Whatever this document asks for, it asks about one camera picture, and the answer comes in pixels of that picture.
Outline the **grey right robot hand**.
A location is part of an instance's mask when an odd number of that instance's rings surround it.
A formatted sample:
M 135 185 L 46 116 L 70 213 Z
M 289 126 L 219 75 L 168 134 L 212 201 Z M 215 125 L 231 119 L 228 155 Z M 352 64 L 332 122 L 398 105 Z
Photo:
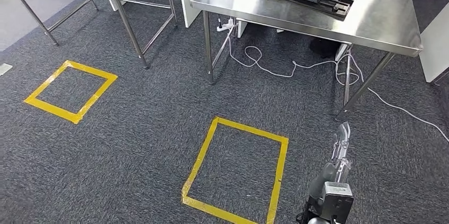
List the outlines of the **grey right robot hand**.
M 334 145 L 330 158 L 309 186 L 309 196 L 314 199 L 322 197 L 325 182 L 346 183 L 351 161 L 347 158 L 351 129 L 348 122 L 338 127 L 338 133 L 333 135 Z

